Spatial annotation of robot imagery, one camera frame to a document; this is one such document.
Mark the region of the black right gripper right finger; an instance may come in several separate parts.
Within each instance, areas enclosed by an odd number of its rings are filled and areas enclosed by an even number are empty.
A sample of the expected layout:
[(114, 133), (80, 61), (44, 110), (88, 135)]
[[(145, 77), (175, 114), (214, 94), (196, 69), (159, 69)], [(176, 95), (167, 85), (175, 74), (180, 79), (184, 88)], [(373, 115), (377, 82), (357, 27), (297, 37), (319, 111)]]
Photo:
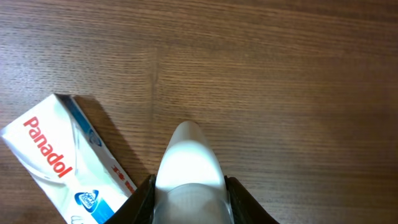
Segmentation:
[(235, 177), (224, 177), (234, 224), (279, 224)]

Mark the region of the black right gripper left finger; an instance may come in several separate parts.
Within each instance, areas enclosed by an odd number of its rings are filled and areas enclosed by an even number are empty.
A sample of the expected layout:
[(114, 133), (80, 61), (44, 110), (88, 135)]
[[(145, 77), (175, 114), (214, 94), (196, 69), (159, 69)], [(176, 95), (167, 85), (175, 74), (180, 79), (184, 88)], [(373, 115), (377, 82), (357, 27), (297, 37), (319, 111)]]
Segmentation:
[(152, 224), (155, 180), (154, 174), (149, 175), (105, 224)]

